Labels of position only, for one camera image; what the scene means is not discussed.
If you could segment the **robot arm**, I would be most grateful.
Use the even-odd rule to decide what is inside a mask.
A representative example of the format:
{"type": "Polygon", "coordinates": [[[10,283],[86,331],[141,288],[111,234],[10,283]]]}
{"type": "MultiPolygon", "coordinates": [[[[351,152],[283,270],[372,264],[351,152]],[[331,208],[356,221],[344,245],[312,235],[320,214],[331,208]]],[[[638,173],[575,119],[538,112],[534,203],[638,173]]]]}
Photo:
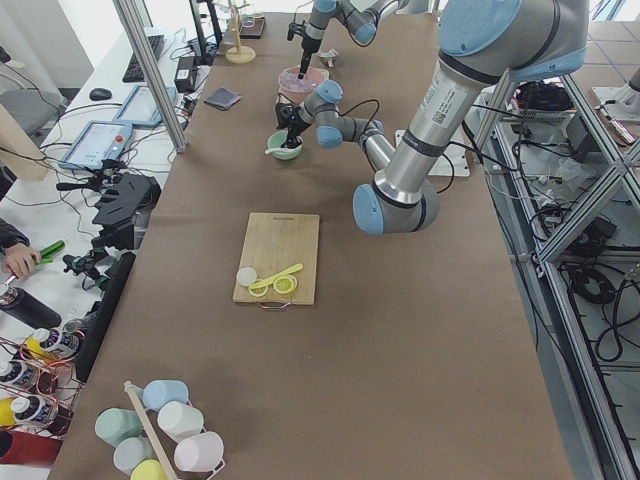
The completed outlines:
{"type": "Polygon", "coordinates": [[[306,78],[312,56],[319,52],[325,31],[332,19],[347,30],[351,40],[359,47],[369,46],[375,39],[379,24],[387,17],[409,5],[409,1],[375,1],[364,10],[352,1],[315,0],[311,14],[301,23],[293,20],[288,25],[287,40],[301,37],[302,56],[297,78],[306,78]]]}
{"type": "Polygon", "coordinates": [[[440,20],[431,84],[401,142],[393,146],[376,120],[340,114],[338,83],[320,83],[301,103],[275,107],[284,143],[295,148],[316,128],[323,148],[360,145],[375,171],[353,195],[353,216],[368,234],[408,233],[429,226],[439,198],[427,176],[444,154],[480,92],[502,75],[514,81],[572,73],[584,63],[589,5],[585,1],[451,1],[440,20]]]}

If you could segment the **person's hand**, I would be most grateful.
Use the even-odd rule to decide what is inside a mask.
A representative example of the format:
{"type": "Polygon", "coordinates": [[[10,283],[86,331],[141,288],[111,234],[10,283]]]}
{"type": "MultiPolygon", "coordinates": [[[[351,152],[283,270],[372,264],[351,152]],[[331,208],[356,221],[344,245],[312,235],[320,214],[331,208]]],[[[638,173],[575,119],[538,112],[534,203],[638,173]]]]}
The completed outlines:
{"type": "Polygon", "coordinates": [[[40,261],[41,254],[38,250],[18,243],[5,250],[1,267],[5,273],[21,279],[34,273],[40,261]]]}

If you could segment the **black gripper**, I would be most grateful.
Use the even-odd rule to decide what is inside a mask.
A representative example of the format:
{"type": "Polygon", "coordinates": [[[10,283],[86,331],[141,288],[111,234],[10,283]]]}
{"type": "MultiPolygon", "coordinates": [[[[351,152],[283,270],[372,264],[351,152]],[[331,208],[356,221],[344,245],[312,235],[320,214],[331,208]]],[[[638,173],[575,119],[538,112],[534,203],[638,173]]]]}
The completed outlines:
{"type": "Polygon", "coordinates": [[[282,148],[296,149],[303,143],[302,133],[313,124],[313,116],[305,107],[289,107],[285,114],[287,133],[282,148]]]}
{"type": "Polygon", "coordinates": [[[306,78],[310,66],[311,57],[319,51],[320,40],[309,36],[304,36],[301,42],[301,46],[303,49],[303,59],[301,60],[298,72],[299,80],[306,78]]]}

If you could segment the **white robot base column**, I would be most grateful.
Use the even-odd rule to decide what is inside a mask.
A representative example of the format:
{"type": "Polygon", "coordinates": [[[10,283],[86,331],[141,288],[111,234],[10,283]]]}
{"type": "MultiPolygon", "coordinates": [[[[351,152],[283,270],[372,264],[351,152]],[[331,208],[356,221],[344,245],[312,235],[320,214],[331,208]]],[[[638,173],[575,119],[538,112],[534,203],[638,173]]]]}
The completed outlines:
{"type": "Polygon", "coordinates": [[[436,161],[429,171],[430,176],[450,177],[451,174],[454,174],[455,177],[470,176],[466,149],[460,147],[459,144],[466,145],[461,127],[455,131],[445,154],[436,161]]]}

